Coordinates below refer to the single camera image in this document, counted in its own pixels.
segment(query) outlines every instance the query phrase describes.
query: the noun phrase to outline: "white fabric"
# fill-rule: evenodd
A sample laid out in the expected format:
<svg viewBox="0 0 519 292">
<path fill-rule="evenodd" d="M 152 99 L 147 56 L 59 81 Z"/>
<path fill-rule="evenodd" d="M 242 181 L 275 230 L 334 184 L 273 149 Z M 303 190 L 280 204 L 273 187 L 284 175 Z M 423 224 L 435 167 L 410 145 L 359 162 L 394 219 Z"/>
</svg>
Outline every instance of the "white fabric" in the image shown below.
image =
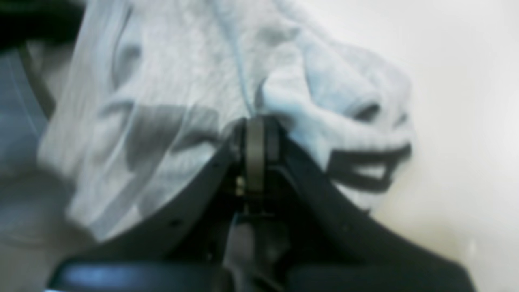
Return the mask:
<svg viewBox="0 0 519 292">
<path fill-rule="evenodd" d="M 286 0 L 89 1 L 61 92 L 39 159 L 76 183 L 69 216 L 100 241 L 174 199 L 238 118 L 277 116 L 323 170 L 412 134 L 407 78 Z"/>
</svg>

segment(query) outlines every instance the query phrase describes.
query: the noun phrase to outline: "black strap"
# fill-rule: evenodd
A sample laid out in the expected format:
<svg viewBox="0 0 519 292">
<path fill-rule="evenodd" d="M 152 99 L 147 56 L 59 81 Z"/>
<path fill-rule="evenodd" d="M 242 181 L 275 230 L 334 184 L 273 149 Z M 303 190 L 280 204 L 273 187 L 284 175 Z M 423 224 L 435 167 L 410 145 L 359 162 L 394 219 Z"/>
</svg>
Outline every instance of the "black strap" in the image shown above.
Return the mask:
<svg viewBox="0 0 519 292">
<path fill-rule="evenodd" d="M 387 152 L 347 152 L 334 150 L 326 174 L 332 180 L 349 187 L 381 193 L 388 190 L 392 175 L 400 161 L 410 157 L 411 145 Z M 358 173 L 355 168 L 369 165 L 383 165 L 386 170 L 382 178 L 377 179 Z"/>
</svg>

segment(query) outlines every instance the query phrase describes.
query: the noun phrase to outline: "white background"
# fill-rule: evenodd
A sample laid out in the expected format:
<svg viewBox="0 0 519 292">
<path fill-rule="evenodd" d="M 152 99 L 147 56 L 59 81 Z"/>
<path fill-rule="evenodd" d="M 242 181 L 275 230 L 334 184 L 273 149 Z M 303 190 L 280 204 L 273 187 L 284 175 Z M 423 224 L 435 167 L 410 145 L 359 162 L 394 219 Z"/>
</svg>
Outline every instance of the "white background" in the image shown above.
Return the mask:
<svg viewBox="0 0 519 292">
<path fill-rule="evenodd" d="M 377 219 L 519 291 L 519 0 L 299 0 L 413 80 L 414 161 Z"/>
</svg>

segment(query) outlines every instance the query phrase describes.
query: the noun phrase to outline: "white garment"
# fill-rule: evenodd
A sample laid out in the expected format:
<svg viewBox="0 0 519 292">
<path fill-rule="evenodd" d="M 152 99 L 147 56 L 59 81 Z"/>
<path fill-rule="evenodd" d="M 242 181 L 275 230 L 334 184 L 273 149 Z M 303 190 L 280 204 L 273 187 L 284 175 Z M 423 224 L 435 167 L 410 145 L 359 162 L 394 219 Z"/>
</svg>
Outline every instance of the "white garment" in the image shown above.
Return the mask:
<svg viewBox="0 0 519 292">
<path fill-rule="evenodd" d="M 241 117 L 279 117 L 325 170 L 332 150 L 409 144 L 408 95 L 287 0 L 91 0 L 39 160 L 76 183 L 68 214 L 103 241 L 174 199 Z"/>
</svg>

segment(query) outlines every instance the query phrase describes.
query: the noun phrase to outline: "black plastic part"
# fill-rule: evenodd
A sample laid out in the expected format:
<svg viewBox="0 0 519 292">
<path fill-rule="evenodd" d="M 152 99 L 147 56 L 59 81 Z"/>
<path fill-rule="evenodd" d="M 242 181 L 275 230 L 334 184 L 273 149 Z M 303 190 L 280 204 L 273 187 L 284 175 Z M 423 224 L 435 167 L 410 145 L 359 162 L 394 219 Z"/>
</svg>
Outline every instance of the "black plastic part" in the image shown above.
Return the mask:
<svg viewBox="0 0 519 292">
<path fill-rule="evenodd" d="M 359 210 L 299 146 L 284 141 L 280 171 L 344 254 L 372 264 L 453 265 L 404 240 Z"/>
<path fill-rule="evenodd" d="M 380 292 L 474 291 L 462 267 L 379 225 L 332 185 L 311 157 L 287 138 L 277 122 L 272 119 L 266 121 L 267 151 L 277 152 L 274 155 L 267 153 L 266 157 L 266 203 L 272 203 L 272 214 L 286 223 L 291 245 L 291 250 L 279 259 L 272 270 L 280 283 L 289 282 L 290 291 L 333 292 L 346 291 L 349 287 L 352 287 L 352 291 L 366 289 L 365 291 Z M 242 121 L 195 180 L 158 213 L 114 240 L 81 254 L 75 260 L 86 260 L 87 263 L 91 260 L 103 260 L 108 264 L 113 260 L 221 264 L 230 217 L 233 210 L 240 210 L 240 203 L 234 193 L 229 196 L 217 193 L 217 190 L 221 185 L 227 184 L 226 181 L 233 181 L 243 169 L 243 131 Z M 273 141 L 279 141 L 277 147 L 271 144 L 272 138 Z M 280 183 L 279 178 L 283 178 L 286 186 Z M 273 189 L 277 189 L 277 194 L 268 196 Z M 315 267 L 317 264 L 333 264 L 340 268 Z M 68 274 L 62 271 L 67 270 L 69 265 L 70 262 L 66 262 L 61 266 L 50 288 L 59 290 L 60 283 L 68 281 Z M 314 267 L 291 271 L 301 265 Z M 170 272 L 182 273 L 180 270 Z M 421 280 L 412 280 L 406 284 L 406 274 Z M 352 280 L 341 280 L 348 277 Z M 329 279 L 331 286 L 319 284 L 319 278 Z M 376 283 L 364 283 L 369 278 L 380 284 L 376 286 Z M 416 281 L 426 283 L 432 290 L 409 290 L 410 287 L 421 287 Z M 144 287 L 146 282 L 143 280 L 140 283 Z M 381 289 L 385 286 L 394 288 Z M 147 290 L 156 291 L 148 286 Z"/>
<path fill-rule="evenodd" d="M 234 163 L 232 141 L 231 138 L 222 145 L 206 167 L 170 204 L 127 233 L 77 258 L 160 260 L 167 256 L 202 218 Z"/>
<path fill-rule="evenodd" d="M 467 275 L 452 268 L 370 266 L 300 267 L 288 292 L 473 292 Z"/>
<path fill-rule="evenodd" d="M 220 266 L 164 262 L 68 262 L 50 287 L 66 292 L 232 292 Z"/>
</svg>

